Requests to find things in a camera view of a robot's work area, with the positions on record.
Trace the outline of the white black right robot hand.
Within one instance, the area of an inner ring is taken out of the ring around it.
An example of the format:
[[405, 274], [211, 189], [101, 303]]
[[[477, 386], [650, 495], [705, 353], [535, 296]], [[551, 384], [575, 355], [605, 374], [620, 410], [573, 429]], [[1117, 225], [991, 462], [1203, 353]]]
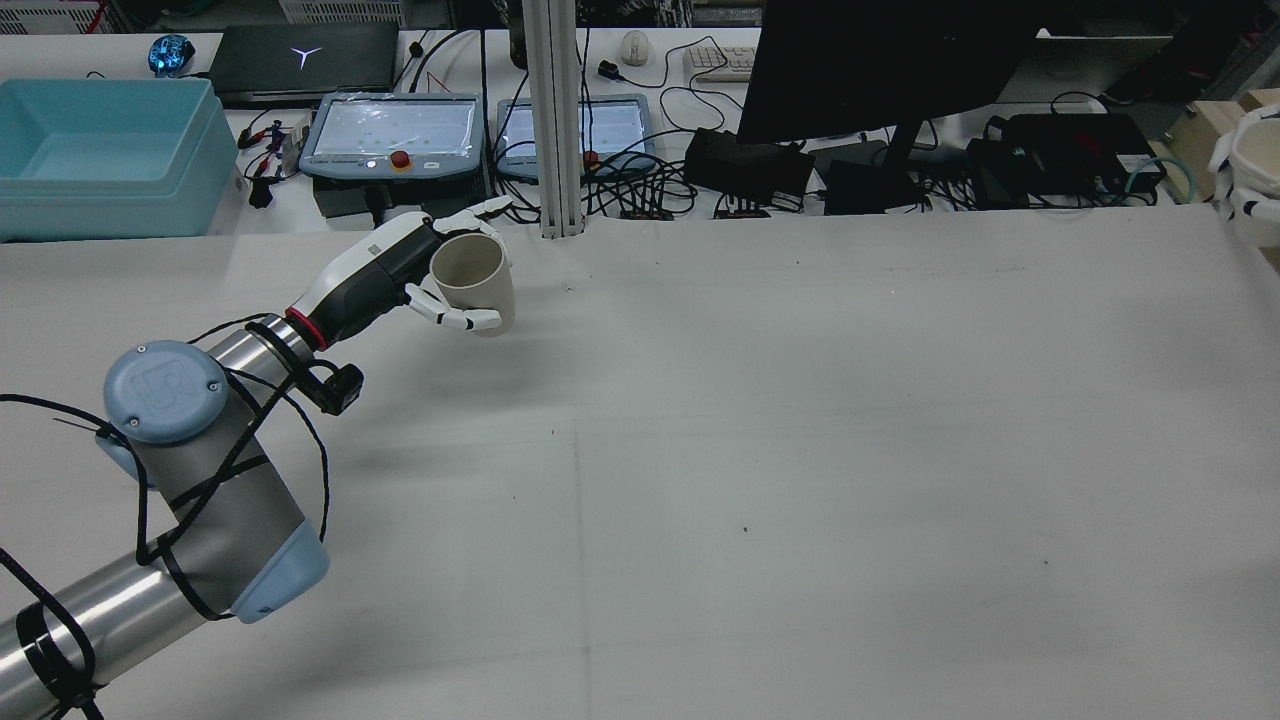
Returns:
[[1279, 105], [1243, 115], [1210, 159], [1220, 218], [1258, 246], [1276, 245], [1279, 228]]

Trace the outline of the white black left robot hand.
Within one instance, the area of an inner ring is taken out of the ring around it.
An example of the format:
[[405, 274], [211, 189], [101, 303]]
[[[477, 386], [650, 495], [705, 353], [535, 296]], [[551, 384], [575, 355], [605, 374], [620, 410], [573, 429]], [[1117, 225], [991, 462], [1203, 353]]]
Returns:
[[425, 211], [394, 217], [330, 260], [285, 310], [311, 350], [323, 351], [408, 306], [438, 325], [497, 337], [515, 323], [509, 251], [485, 217], [508, 195], [443, 219]]

